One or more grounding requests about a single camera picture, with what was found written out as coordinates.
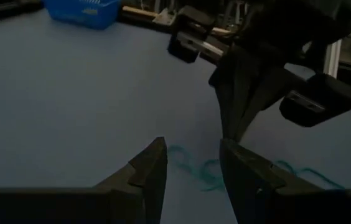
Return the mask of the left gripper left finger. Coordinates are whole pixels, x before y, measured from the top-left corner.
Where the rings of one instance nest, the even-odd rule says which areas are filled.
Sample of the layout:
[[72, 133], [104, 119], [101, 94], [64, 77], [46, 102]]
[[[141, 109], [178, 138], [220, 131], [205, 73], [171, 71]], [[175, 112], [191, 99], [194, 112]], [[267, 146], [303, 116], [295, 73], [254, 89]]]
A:
[[167, 180], [167, 146], [155, 138], [124, 167], [95, 185], [108, 190], [108, 224], [160, 224]]

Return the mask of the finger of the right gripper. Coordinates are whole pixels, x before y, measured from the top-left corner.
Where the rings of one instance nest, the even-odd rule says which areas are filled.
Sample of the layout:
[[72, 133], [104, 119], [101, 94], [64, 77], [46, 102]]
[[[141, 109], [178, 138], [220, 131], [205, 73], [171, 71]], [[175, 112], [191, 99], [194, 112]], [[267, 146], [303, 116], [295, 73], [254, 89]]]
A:
[[243, 72], [235, 78], [234, 139], [240, 140], [256, 115], [304, 80], [283, 67]]
[[247, 104], [247, 87], [243, 70], [246, 51], [240, 47], [230, 49], [218, 62], [209, 79], [215, 89], [224, 137], [241, 137], [245, 131], [243, 116]]

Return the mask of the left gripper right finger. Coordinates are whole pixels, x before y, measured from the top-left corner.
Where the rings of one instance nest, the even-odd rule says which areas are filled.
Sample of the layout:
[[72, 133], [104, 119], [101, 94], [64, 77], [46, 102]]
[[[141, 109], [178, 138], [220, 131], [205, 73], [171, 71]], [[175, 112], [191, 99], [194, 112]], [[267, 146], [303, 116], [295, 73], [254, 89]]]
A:
[[231, 139], [221, 140], [220, 166], [238, 224], [295, 224], [288, 197], [321, 191]]

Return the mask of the teal rubber band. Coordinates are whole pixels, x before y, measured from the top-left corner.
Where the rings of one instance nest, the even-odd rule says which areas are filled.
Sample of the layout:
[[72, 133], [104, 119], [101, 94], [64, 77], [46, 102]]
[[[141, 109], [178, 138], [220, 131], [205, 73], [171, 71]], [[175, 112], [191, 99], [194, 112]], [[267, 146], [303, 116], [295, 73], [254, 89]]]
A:
[[293, 175], [300, 176], [303, 173], [310, 173], [316, 177], [318, 177], [320, 180], [324, 181], [325, 183], [329, 184], [332, 186], [334, 189], [345, 189], [344, 186], [334, 182], [333, 180], [329, 179], [325, 175], [321, 174], [320, 172], [311, 169], [309, 167], [303, 167], [302, 169], [295, 169], [290, 163], [282, 160], [278, 160], [275, 162], [277, 166], [280, 166], [284, 169], [286, 169], [288, 172], [292, 173]]
[[198, 164], [187, 149], [178, 145], [169, 146], [167, 152], [170, 163], [174, 167], [184, 171], [204, 185], [201, 192], [225, 191], [223, 175], [212, 171], [212, 169], [220, 170], [218, 159], [207, 159]]

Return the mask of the blue plastic basket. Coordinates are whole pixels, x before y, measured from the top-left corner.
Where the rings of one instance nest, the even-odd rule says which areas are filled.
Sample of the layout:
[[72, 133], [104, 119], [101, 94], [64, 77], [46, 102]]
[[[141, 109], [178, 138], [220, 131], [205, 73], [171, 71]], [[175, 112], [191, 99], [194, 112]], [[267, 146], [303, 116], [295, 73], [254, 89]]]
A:
[[42, 0], [56, 21], [103, 30], [115, 22], [120, 0]]

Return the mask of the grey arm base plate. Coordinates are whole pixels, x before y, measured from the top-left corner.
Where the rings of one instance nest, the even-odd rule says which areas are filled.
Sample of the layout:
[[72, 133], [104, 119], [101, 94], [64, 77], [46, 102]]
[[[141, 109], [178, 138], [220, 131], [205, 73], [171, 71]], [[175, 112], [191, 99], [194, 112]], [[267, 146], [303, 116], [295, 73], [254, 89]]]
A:
[[341, 46], [342, 40], [340, 39], [328, 45], [325, 53], [323, 72], [334, 78], [337, 78]]

